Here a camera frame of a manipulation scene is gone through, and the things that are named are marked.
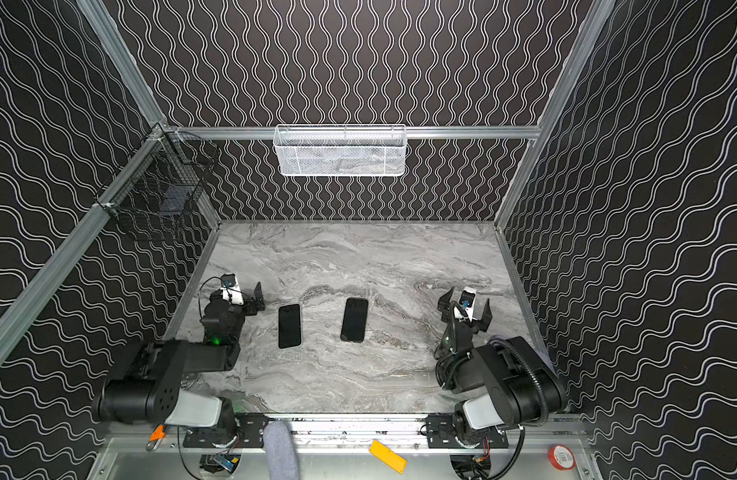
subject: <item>wavy line pattern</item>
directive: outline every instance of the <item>wavy line pattern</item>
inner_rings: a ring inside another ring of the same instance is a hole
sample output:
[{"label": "wavy line pattern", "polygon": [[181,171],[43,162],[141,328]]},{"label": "wavy line pattern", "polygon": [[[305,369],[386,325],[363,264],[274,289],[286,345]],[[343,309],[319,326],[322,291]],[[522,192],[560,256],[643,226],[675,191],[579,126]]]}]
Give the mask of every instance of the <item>wavy line pattern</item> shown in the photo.
[{"label": "wavy line pattern", "polygon": [[170,123],[536,124],[591,0],[106,0]]},{"label": "wavy line pattern", "polygon": [[106,428],[90,403],[129,341],[162,338],[209,228],[133,242],[111,221],[0,368],[0,478],[83,480]]},{"label": "wavy line pattern", "polygon": [[216,211],[248,220],[493,220],[527,140],[409,142],[392,178],[284,177],[272,142],[229,141],[209,180]]},{"label": "wavy line pattern", "polygon": [[737,0],[617,3],[505,235],[604,476],[737,479]]},{"label": "wavy line pattern", "polygon": [[0,0],[0,316],[148,130],[72,0]]}]

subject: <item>phone screen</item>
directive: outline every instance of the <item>phone screen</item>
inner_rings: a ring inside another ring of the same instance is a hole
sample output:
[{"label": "phone screen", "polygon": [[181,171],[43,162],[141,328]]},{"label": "phone screen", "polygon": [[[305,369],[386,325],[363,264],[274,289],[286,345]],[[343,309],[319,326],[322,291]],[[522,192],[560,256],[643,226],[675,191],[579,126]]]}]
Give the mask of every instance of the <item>phone screen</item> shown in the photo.
[{"label": "phone screen", "polygon": [[287,349],[299,345],[302,345],[299,304],[282,306],[278,309],[278,348]]},{"label": "phone screen", "polygon": [[342,335],[344,342],[362,342],[366,333],[366,317],[369,315],[369,301],[365,298],[348,298],[344,305]]}]

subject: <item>gray marble surface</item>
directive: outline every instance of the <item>gray marble surface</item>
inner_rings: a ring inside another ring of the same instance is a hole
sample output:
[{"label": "gray marble surface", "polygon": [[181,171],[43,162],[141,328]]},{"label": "gray marble surface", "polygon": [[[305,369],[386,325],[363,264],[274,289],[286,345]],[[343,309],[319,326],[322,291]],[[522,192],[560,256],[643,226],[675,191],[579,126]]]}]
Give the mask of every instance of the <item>gray marble surface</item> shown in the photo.
[{"label": "gray marble surface", "polygon": [[[202,274],[257,281],[267,310],[246,318],[230,372],[202,374],[197,391],[231,398],[250,412],[446,412],[463,398],[435,382],[432,352],[445,324],[436,310],[452,286],[491,299],[488,335],[527,326],[490,224],[225,224]],[[218,282],[206,284],[203,304]],[[368,299],[363,343],[339,339],[344,302]],[[302,345],[278,349],[278,308],[302,305]],[[178,338],[200,341],[197,298]]]}]

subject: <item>wire basket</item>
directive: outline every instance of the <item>wire basket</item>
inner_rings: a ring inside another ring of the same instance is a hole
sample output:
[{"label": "wire basket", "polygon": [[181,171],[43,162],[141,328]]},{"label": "wire basket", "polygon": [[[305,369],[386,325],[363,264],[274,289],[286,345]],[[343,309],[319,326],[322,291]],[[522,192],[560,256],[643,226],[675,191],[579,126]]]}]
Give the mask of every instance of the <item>wire basket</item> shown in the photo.
[{"label": "wire basket", "polygon": [[405,125],[278,125],[272,146],[280,173],[303,177],[399,177]]},{"label": "wire basket", "polygon": [[181,132],[166,134],[109,204],[107,213],[134,240],[173,240],[196,210],[219,148]]}]

